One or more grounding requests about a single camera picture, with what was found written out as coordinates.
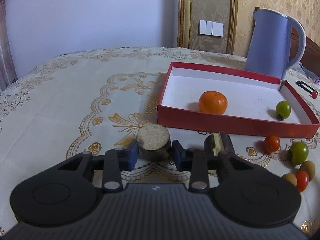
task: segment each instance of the kettle handle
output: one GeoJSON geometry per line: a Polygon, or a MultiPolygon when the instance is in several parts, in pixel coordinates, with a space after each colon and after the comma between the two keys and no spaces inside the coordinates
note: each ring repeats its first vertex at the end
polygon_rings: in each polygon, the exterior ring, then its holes
{"type": "Polygon", "coordinates": [[[301,60],[304,54],[304,50],[306,49],[306,43],[307,43],[306,32],[304,31],[304,28],[301,25],[301,23],[298,22],[295,18],[288,16],[288,28],[290,30],[290,32],[288,33],[288,39],[289,39],[288,44],[291,44],[291,27],[295,28],[299,35],[299,48],[296,56],[287,63],[286,69],[293,67],[301,60]]]}

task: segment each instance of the gold frame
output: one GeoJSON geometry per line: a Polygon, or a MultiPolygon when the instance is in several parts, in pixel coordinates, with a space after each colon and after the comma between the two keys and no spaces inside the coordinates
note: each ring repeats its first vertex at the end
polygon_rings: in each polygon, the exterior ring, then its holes
{"type": "Polygon", "coordinates": [[[191,0],[179,0],[178,47],[189,48],[191,0]]]}
{"type": "MultiPolygon", "coordinates": [[[[178,47],[189,48],[190,45],[191,2],[192,0],[179,0],[178,47]]],[[[230,0],[227,54],[233,54],[236,39],[237,14],[238,0],[230,0]]]]}
{"type": "Polygon", "coordinates": [[[230,0],[230,14],[229,14],[229,31],[227,39],[226,54],[233,54],[236,40],[236,27],[238,16],[238,0],[230,0]]]}

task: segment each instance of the patterned wallpaper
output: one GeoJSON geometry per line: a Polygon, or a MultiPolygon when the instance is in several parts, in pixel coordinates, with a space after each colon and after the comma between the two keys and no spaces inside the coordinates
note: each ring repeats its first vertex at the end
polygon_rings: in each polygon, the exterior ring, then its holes
{"type": "Polygon", "coordinates": [[[189,48],[225,53],[229,27],[230,0],[192,0],[189,48]],[[224,24],[223,37],[199,34],[199,20],[224,24]]]}
{"type": "Polygon", "coordinates": [[[238,0],[234,54],[247,55],[253,31],[252,13],[256,6],[296,18],[305,27],[307,36],[320,45],[320,0],[238,0]]]}

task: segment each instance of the white wall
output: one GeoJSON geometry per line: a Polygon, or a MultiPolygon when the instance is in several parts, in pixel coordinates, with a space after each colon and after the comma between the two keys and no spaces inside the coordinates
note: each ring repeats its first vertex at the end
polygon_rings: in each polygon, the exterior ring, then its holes
{"type": "Polygon", "coordinates": [[[175,0],[7,0],[17,75],[79,50],[175,47],[174,7],[175,0]]]}

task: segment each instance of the red box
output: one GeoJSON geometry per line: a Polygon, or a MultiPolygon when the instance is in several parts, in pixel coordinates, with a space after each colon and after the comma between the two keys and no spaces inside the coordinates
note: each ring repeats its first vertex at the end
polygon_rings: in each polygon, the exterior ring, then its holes
{"type": "Polygon", "coordinates": [[[307,103],[286,81],[233,68],[172,62],[158,103],[158,124],[166,127],[279,137],[311,138],[320,123],[307,103]],[[223,115],[205,114],[198,100],[205,91],[228,99],[223,115]],[[278,102],[292,108],[288,119],[275,118],[278,102]]]}

